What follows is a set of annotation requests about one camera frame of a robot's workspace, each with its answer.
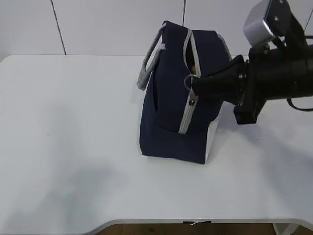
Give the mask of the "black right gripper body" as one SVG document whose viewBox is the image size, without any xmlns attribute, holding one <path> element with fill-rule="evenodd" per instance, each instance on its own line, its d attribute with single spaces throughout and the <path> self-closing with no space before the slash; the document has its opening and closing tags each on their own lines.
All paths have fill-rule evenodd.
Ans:
<svg viewBox="0 0 313 235">
<path fill-rule="evenodd" d="M 266 103 L 266 100 L 260 97 L 256 88 L 256 72 L 259 60 L 263 59 L 268 52 L 268 45 L 253 47 L 249 50 L 244 70 L 240 74 L 242 78 L 240 79 L 239 101 L 234 108 L 234 116 L 238 125 L 255 124 Z"/>
</svg>

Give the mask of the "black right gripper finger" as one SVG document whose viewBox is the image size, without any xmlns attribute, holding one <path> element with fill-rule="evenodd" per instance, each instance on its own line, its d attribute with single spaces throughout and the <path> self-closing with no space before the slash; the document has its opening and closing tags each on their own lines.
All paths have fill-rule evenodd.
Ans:
<svg viewBox="0 0 313 235">
<path fill-rule="evenodd" d="M 238 103 L 244 93 L 244 70 L 244 58 L 238 55 L 219 71 L 192 78 L 190 90 L 199 97 Z"/>
</svg>

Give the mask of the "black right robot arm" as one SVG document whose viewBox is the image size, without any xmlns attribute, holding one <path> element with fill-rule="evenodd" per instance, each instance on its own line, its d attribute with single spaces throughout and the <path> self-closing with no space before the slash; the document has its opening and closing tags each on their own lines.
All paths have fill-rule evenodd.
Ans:
<svg viewBox="0 0 313 235">
<path fill-rule="evenodd" d="M 194 75 L 190 89 L 197 96 L 234 104 L 239 125 L 255 124 L 269 100 L 285 99 L 292 108 L 311 112 L 311 108 L 296 107 L 292 99 L 313 95 L 313 46 L 293 55 L 252 48 L 247 60 L 238 55 L 219 71 Z"/>
</svg>

